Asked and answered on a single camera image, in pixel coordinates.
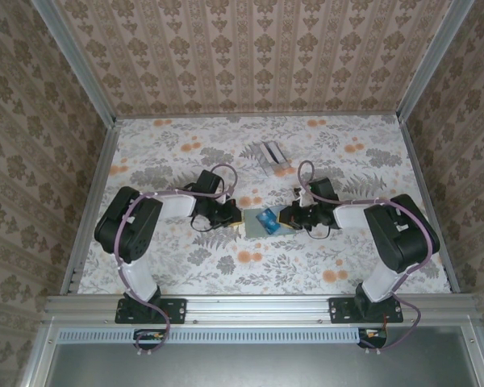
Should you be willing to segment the thin aluminium table rail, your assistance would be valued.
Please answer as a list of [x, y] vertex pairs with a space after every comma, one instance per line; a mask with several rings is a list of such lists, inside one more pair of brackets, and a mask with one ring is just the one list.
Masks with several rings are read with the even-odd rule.
[[146, 115], [118, 115], [115, 121], [129, 119], [192, 119], [192, 118], [235, 118], [235, 117], [280, 117], [280, 116], [299, 116], [299, 117], [323, 117], [323, 116], [373, 116], [373, 115], [393, 115], [398, 117], [398, 113], [393, 110], [384, 111], [299, 111], [299, 112], [241, 112], [241, 113], [201, 113], [201, 114], [146, 114]]

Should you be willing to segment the clear acrylic card stand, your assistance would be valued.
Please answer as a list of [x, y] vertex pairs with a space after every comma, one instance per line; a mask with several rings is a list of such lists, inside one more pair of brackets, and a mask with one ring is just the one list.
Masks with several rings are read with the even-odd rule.
[[269, 142], [262, 142], [256, 146], [256, 156], [260, 166], [267, 176], [275, 173], [285, 172], [290, 167], [290, 162], [285, 158], [285, 154], [279, 148], [284, 157], [284, 162], [282, 164], [277, 164], [269, 154], [269, 150], [266, 147], [267, 143]]

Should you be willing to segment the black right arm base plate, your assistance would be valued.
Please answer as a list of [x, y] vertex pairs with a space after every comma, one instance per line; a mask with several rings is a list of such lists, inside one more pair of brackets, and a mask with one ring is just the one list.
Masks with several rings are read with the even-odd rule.
[[360, 301], [357, 297], [329, 298], [331, 323], [402, 323], [403, 312], [393, 297], [381, 302]]

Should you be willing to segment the blue credit card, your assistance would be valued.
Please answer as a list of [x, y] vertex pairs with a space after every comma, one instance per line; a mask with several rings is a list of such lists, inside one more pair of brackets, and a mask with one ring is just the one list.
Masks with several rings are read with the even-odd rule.
[[280, 228], [280, 224], [277, 221], [277, 215], [270, 208], [258, 213], [256, 219], [259, 224], [263, 226], [268, 235], [275, 234]]

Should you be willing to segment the grey metal panel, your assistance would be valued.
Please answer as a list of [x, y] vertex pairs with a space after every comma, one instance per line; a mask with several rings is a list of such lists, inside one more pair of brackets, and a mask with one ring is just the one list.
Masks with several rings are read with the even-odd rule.
[[379, 355], [356, 345], [123, 344], [57, 348], [47, 387], [478, 387], [458, 335], [421, 335]]

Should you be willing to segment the aluminium panel frame strip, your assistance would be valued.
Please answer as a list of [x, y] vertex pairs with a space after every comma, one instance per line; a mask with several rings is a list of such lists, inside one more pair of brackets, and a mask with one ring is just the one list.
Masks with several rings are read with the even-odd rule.
[[43, 321], [35, 337], [20, 387], [45, 387], [59, 329], [52, 321]]
[[461, 331], [478, 385], [484, 387], [484, 327], [469, 320]]

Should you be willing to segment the aluminium table side rail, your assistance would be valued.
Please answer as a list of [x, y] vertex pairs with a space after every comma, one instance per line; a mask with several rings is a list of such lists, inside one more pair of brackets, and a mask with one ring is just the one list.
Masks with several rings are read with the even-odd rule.
[[448, 281], [449, 281], [450, 289], [453, 293], [460, 293], [461, 287], [458, 284], [457, 276], [453, 269], [449, 251], [447, 249], [447, 246], [442, 234], [442, 230], [440, 228], [439, 219], [437, 218], [434, 206], [432, 204], [432, 200], [428, 192], [426, 181], [424, 179], [423, 171], [420, 167], [419, 160], [415, 152], [415, 146], [412, 142], [407, 124], [404, 120], [398, 118], [398, 125], [403, 136], [403, 141], [406, 145], [407, 153], [411, 161], [411, 165], [415, 174], [417, 185], [419, 187], [421, 198], [423, 199], [423, 204], [427, 214], [428, 221], [431, 223], [434, 231], [436, 232], [437, 236], [440, 239], [439, 256], [442, 260], [442, 265], [444, 266], [446, 277], [448, 278]]
[[78, 291], [81, 274], [93, 238], [94, 227], [98, 219], [103, 192], [106, 187], [111, 163], [118, 143], [119, 129], [119, 121], [116, 120], [113, 125], [106, 130], [104, 143], [100, 151], [93, 180], [87, 195], [86, 205], [73, 243], [69, 262], [65, 271], [65, 277], [60, 288], [60, 295], [62, 296], [69, 294], [74, 295]]

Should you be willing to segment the green card holder wallet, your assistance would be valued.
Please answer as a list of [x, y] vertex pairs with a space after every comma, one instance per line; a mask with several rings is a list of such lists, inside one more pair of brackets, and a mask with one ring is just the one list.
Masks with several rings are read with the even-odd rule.
[[[277, 222], [278, 213], [283, 210], [285, 206], [271, 206], [266, 208], [255, 208], [244, 210], [244, 225], [245, 236], [248, 239], [255, 238], [268, 238], [274, 236], [293, 235], [295, 230], [286, 226], [283, 226]], [[272, 212], [271, 219], [276, 224], [276, 230], [270, 232], [265, 228], [265, 225], [260, 221], [260, 217], [266, 213]]]

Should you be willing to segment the black connector board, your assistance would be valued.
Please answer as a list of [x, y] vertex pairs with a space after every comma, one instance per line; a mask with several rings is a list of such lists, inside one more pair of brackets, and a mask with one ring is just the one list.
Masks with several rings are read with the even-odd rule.
[[359, 328], [357, 345], [364, 349], [380, 349], [386, 345], [386, 328]]
[[134, 330], [134, 347], [142, 352], [154, 352], [165, 341], [166, 329]]

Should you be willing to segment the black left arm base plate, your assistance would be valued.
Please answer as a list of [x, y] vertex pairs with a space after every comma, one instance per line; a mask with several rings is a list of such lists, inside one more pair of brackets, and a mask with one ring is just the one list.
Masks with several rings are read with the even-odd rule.
[[[187, 300], [184, 298], [161, 298], [159, 308], [171, 324], [183, 324], [186, 318]], [[118, 301], [115, 322], [117, 324], [165, 324], [165, 318], [151, 307], [142, 305], [129, 297]]]

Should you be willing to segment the aluminium frame post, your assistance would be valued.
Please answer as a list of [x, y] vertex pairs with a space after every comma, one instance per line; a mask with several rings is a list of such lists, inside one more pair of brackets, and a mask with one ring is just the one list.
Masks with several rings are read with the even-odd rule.
[[92, 68], [87, 63], [85, 53], [78, 47], [77, 41], [70, 31], [69, 24], [64, 21], [63, 14], [58, 10], [55, 0], [31, 1], [75, 73], [98, 116], [107, 129], [113, 128], [115, 126], [116, 113], [108, 102], [106, 95], [102, 92], [102, 88], [93, 74]]
[[411, 115], [473, 4], [474, 0], [451, 1], [448, 11], [398, 105], [396, 115], [400, 123], [405, 123]]

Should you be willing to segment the wide aluminium mounting rail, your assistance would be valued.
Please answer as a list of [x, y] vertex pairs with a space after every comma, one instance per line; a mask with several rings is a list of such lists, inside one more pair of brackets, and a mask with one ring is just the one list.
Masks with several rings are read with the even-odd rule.
[[[77, 294], [47, 300], [41, 323], [65, 327], [113, 327], [120, 294]], [[186, 327], [326, 327], [332, 295], [185, 295]], [[420, 326], [479, 324], [481, 314], [463, 293], [401, 294], [421, 312]]]

